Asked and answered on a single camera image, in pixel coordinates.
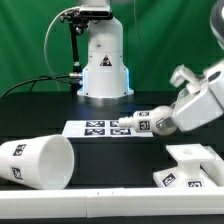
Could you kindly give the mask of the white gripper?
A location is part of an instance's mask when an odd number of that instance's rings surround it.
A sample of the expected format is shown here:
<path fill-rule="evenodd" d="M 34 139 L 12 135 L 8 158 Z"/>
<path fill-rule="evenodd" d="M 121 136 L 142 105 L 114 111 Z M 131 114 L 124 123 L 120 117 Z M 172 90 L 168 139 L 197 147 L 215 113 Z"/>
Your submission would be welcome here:
<path fill-rule="evenodd" d="M 196 77 L 204 80 L 201 91 L 190 96 L 182 89 L 174 103 L 172 119 L 161 118 L 156 122 L 159 131 L 175 131 L 176 126 L 182 132 L 191 131 L 224 114 L 224 60 Z"/>

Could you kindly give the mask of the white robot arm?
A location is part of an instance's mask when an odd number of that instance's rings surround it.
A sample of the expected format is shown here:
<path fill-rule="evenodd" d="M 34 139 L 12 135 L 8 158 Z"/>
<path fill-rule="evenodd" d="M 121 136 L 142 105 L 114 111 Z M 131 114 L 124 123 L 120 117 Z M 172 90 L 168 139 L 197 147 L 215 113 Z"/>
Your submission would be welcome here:
<path fill-rule="evenodd" d="M 78 95 L 93 101 L 118 101 L 132 95 L 123 63 L 123 27 L 111 10 L 116 0 L 76 1 L 78 17 L 87 21 L 89 32 L 88 63 Z M 169 135 L 177 129 L 196 129 L 224 114 L 224 60 L 206 69 L 201 77 L 180 65 L 170 83 L 175 87 L 186 85 L 172 105 L 137 111 L 121 118 L 119 125 L 137 132 Z"/>

